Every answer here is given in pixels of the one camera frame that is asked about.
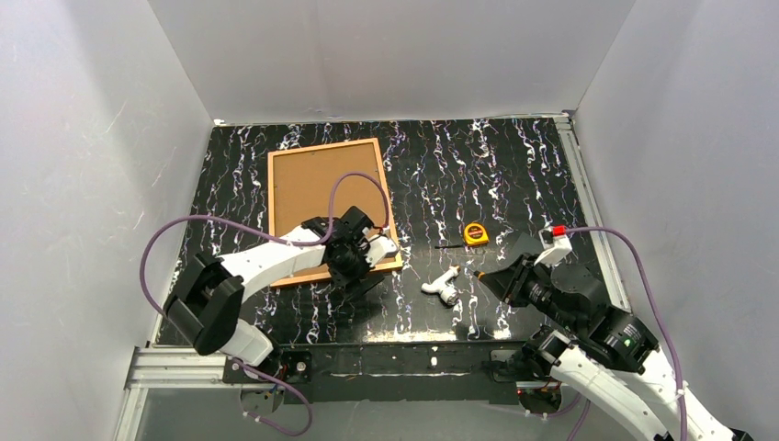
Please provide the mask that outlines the wooden picture frame with photo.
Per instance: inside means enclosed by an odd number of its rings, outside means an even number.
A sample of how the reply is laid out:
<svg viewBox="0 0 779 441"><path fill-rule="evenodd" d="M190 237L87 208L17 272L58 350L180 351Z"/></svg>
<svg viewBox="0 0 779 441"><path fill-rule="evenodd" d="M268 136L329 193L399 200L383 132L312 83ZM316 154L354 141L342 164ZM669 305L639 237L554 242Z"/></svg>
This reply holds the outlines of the wooden picture frame with photo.
<svg viewBox="0 0 779 441"><path fill-rule="evenodd" d="M268 229L275 236L288 233L303 221L328 216L329 200L337 179L349 172L373 177L390 196L385 166L378 138L344 141L318 146L271 152L267 156ZM365 212L375 225L384 225L385 205L374 184L364 177L349 176L339 185L335 196L335 213L343 215L351 206ZM401 270L403 260L398 252L381 260L376 272ZM327 266L319 266L283 278L271 288L329 280Z"/></svg>

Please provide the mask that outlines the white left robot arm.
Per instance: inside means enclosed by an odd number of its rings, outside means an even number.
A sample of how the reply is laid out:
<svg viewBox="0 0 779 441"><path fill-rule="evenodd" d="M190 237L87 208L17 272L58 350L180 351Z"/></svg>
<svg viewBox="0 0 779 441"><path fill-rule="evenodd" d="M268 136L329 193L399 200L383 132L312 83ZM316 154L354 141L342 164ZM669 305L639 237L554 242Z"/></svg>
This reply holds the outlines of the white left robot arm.
<svg viewBox="0 0 779 441"><path fill-rule="evenodd" d="M239 253L199 253L185 265L163 305L163 316L201 355L222 353L251 367L275 345L240 317L258 291L300 271L326 267L347 298L382 281L378 263L399 252L396 242L356 206L343 216L305 220L287 234Z"/></svg>

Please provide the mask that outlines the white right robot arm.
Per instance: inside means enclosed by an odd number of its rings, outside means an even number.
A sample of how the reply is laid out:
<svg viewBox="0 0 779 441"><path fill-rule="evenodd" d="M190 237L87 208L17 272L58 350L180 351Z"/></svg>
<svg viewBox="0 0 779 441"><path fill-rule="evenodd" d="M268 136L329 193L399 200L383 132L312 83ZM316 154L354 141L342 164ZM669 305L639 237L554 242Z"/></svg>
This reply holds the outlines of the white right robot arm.
<svg viewBox="0 0 779 441"><path fill-rule="evenodd" d="M542 326L513 355L492 364L505 379L554 379L608 413L637 440L749 440L694 396L677 356L634 314L617 308L587 266L568 264L563 227L523 234L512 263L476 279L512 308L533 307Z"/></svg>

